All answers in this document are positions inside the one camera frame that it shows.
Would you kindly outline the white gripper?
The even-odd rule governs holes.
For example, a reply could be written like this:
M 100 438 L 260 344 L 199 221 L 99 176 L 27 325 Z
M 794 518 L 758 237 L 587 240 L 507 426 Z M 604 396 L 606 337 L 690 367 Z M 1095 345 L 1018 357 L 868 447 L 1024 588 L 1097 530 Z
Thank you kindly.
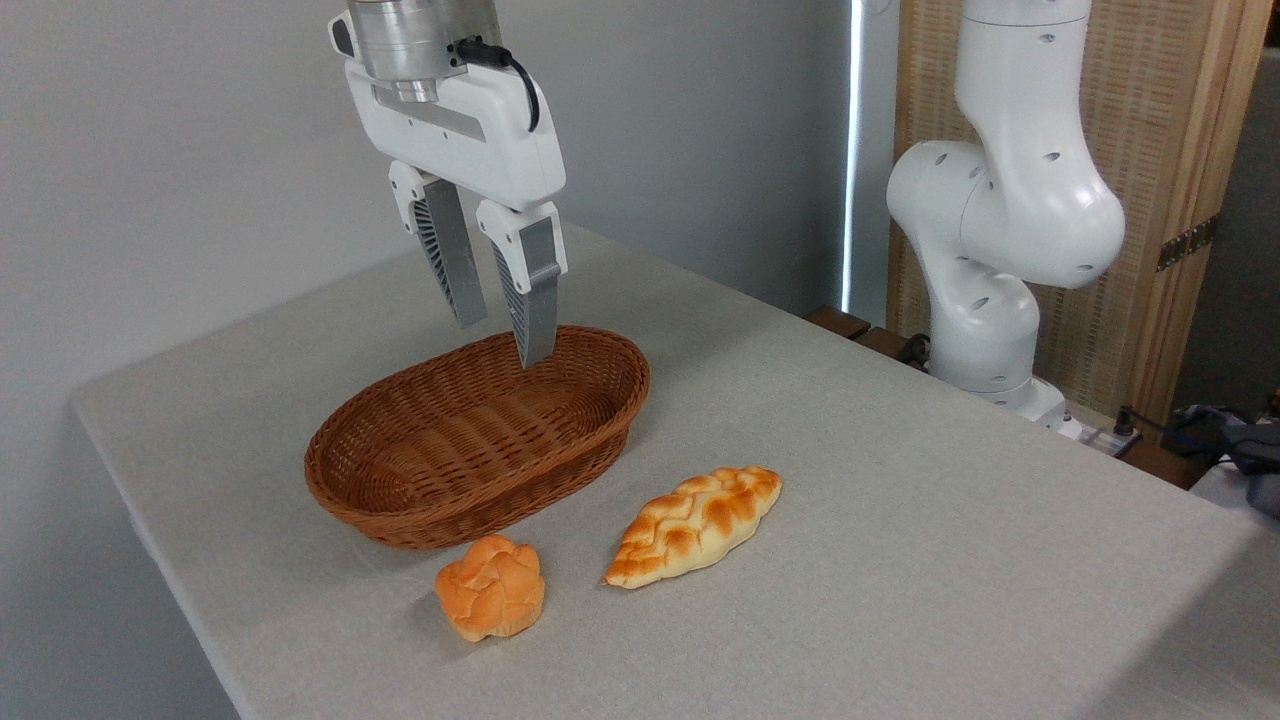
M 512 63 L 497 13 L 346 10 L 329 35 L 367 137 L 396 159 L 388 178 L 401 222 L 460 327 L 486 319 L 486 305 L 454 184 L 489 199 L 477 223 L 522 366 L 549 357 L 568 263 L 559 213 L 545 201 L 564 187 L 564 164 L 544 95 Z

